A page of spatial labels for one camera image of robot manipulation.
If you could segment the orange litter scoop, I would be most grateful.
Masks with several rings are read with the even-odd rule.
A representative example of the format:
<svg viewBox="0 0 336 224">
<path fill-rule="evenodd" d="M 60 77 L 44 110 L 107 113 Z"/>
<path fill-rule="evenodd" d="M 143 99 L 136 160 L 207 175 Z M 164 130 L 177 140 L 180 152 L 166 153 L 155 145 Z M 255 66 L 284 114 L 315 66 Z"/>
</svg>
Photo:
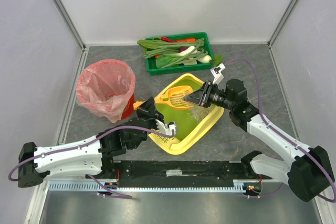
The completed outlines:
<svg viewBox="0 0 336 224">
<path fill-rule="evenodd" d="M 183 98 L 191 94 L 193 89 L 191 86 L 177 86 L 169 88 L 164 94 L 154 97 L 155 104 L 168 105 L 176 110 L 186 110 L 195 105 L 184 101 Z"/>
</svg>

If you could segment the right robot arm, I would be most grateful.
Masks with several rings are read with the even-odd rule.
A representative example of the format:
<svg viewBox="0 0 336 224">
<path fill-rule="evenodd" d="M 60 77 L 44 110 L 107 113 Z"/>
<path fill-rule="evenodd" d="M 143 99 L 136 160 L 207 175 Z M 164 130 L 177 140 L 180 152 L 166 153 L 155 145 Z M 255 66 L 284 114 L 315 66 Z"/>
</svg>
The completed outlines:
<svg viewBox="0 0 336 224">
<path fill-rule="evenodd" d="M 288 185 L 305 202 L 320 196 L 327 188 L 335 190 L 335 177 L 327 151 L 321 146 L 312 148 L 300 142 L 270 122 L 248 101 L 241 80 L 228 80 L 224 90 L 206 81 L 183 100 L 204 108 L 216 105 L 228 110 L 236 126 L 263 141 L 282 158 L 270 158 L 259 151 L 246 155 L 247 165 L 254 173 Z"/>
</svg>

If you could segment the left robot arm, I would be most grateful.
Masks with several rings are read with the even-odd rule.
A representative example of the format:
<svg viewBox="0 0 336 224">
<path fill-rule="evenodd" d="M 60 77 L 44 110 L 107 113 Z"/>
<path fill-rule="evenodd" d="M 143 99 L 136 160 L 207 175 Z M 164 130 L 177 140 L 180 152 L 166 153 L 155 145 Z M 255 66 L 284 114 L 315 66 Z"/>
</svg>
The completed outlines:
<svg viewBox="0 0 336 224">
<path fill-rule="evenodd" d="M 165 123 L 153 98 L 137 108 L 136 117 L 87 139 L 49 147 L 26 143 L 16 168 L 18 187 L 34 187 L 55 178 L 118 178 L 113 158 L 137 148 L 150 133 L 159 136 L 176 133 L 176 125 Z"/>
</svg>

